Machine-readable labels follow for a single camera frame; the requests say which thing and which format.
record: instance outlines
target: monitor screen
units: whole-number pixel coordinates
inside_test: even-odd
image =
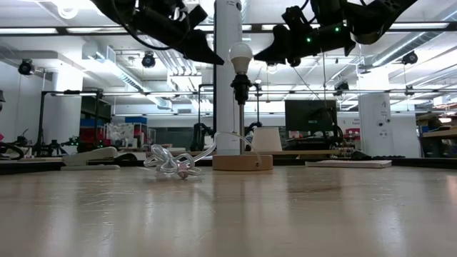
[[[335,112],[334,100],[286,100],[286,130],[333,131],[331,116],[336,117]]]

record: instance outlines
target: round wooden base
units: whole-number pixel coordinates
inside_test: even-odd
[[[273,156],[262,155],[258,163],[257,155],[213,156],[215,171],[269,171],[273,169]]]

